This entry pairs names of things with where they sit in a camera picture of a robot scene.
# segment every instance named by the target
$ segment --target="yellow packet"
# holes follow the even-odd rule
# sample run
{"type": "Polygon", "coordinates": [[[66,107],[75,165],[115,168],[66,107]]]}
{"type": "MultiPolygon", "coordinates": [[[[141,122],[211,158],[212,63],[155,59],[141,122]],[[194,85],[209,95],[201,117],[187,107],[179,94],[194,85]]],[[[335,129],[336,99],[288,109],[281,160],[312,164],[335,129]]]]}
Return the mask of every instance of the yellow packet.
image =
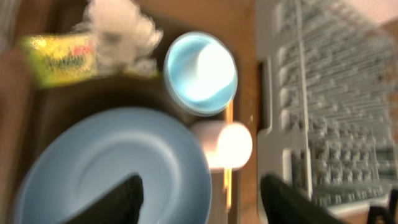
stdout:
{"type": "Polygon", "coordinates": [[[99,76],[89,34],[38,35],[22,41],[42,88],[64,86],[99,76]]]}

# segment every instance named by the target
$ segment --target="wooden table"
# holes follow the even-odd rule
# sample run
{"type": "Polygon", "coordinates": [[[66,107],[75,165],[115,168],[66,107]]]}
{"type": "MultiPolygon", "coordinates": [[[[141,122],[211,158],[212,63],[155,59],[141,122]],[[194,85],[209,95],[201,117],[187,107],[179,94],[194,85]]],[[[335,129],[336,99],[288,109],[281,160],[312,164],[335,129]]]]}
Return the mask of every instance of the wooden table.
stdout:
{"type": "MultiPolygon", "coordinates": [[[[40,34],[54,16],[52,9],[56,1],[22,0],[16,24],[16,39],[26,34],[40,34]]],[[[235,104],[235,119],[250,130],[253,140],[252,156],[240,173],[233,174],[233,181],[240,185],[239,198],[233,207],[240,213],[230,214],[229,219],[240,223],[259,223],[257,217],[257,151],[256,134],[259,108],[259,82],[255,56],[254,1],[253,0],[140,0],[142,7],[185,21],[193,26],[218,36],[233,47],[239,58],[239,87],[235,104]]],[[[13,50],[0,57],[0,217],[5,217],[5,205],[11,200],[10,184],[17,172],[27,117],[33,92],[31,74],[26,69],[22,52],[13,50]]]]}

